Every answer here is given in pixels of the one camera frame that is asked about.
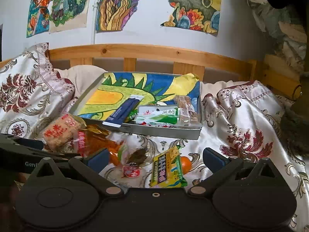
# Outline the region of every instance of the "cartoon character drawing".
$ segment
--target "cartoon character drawing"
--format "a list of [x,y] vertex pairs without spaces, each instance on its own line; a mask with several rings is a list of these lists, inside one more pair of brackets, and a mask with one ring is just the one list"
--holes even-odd
[[86,2],[87,0],[54,0],[50,20],[56,27],[64,25],[84,10]]
[[49,11],[47,9],[52,0],[31,0],[27,37],[49,30]]

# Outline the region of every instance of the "wooden headboard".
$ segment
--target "wooden headboard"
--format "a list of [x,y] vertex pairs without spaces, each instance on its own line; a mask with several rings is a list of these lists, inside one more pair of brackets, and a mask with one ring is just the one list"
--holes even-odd
[[[259,80],[263,84],[281,92],[282,95],[292,98],[294,89],[299,81],[290,79],[271,70],[263,62],[249,60],[240,61],[234,58],[216,55],[207,52],[181,49],[158,45],[142,44],[94,44],[73,46],[49,50],[49,58],[54,60],[70,60],[70,66],[92,65],[94,58],[118,57],[123,58],[123,70],[135,71],[137,58],[172,61],[174,74],[196,74],[203,81],[205,67],[233,72],[239,75],[240,81]],[[0,67],[9,60],[0,62]],[[294,98],[299,96],[300,89],[296,90]]]

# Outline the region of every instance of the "wall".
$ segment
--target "wall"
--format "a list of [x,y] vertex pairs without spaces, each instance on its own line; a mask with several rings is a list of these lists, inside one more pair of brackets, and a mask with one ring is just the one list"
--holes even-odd
[[[3,23],[3,59],[18,55],[26,47],[49,42],[50,49],[91,43],[95,0],[90,0],[86,28],[26,38],[30,0],[0,0]],[[245,0],[222,0],[219,34],[160,26],[172,12],[168,0],[140,0],[138,10],[121,32],[97,33],[95,43],[157,44],[212,52],[241,60],[262,60],[269,50],[267,40],[255,25]]]

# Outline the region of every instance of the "painting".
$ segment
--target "painting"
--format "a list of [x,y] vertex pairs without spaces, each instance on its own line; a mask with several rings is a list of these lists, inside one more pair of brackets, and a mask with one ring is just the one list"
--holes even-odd
[[137,10],[139,0],[100,0],[97,31],[121,31]]
[[52,0],[31,0],[27,23],[27,37],[49,31],[48,5]]
[[162,26],[218,34],[221,0],[168,1],[174,11]]
[[[107,72],[78,115],[106,120],[131,94],[144,96],[140,105],[175,104],[175,95],[188,95],[196,108],[200,82],[192,73],[175,77],[155,73]],[[128,120],[136,115],[137,109],[130,113]]]
[[50,33],[87,26],[89,0],[53,0]]

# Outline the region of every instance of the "open box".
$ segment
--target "open box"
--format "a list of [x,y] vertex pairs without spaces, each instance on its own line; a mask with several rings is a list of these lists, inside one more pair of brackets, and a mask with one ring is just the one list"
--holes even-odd
[[[110,72],[103,73],[100,77],[98,77],[92,85],[81,95],[81,97],[77,100],[74,106],[71,108],[70,113],[73,115],[78,115],[80,110],[83,108],[85,103],[90,99],[90,97],[95,93],[97,88],[102,84],[102,82],[106,78],[106,74],[110,74]],[[150,73],[147,74],[159,74],[159,75],[168,75],[173,77],[178,77],[180,75],[175,74],[162,74],[162,73]],[[200,95],[197,98],[197,116],[199,121],[202,122],[202,110],[201,110],[201,100]],[[103,120],[85,118],[82,117],[86,124],[97,124],[105,129],[111,131],[120,131],[124,133],[135,133],[141,135],[150,135],[150,136],[160,136],[160,137],[168,137],[168,138],[181,138],[181,139],[198,139],[201,131],[201,127],[182,127],[182,128],[167,128],[167,127],[156,127],[156,126],[146,126],[146,125],[136,125],[123,123],[121,127],[111,127],[103,124]]]

